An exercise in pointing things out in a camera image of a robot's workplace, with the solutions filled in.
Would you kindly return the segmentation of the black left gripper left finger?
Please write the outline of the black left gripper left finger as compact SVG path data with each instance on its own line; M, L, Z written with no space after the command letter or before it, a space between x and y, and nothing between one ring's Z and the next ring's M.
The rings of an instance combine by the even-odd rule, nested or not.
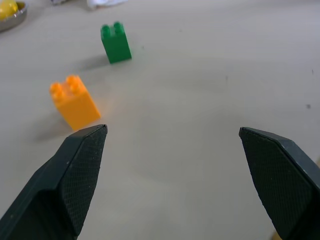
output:
M2 240L76 240L98 182L108 127L68 136L0 219Z

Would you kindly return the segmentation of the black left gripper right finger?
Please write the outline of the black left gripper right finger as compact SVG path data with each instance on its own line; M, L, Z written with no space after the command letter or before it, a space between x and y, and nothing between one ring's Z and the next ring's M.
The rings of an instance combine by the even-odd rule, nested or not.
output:
M320 238L320 168L292 140L239 130L254 187L283 240Z

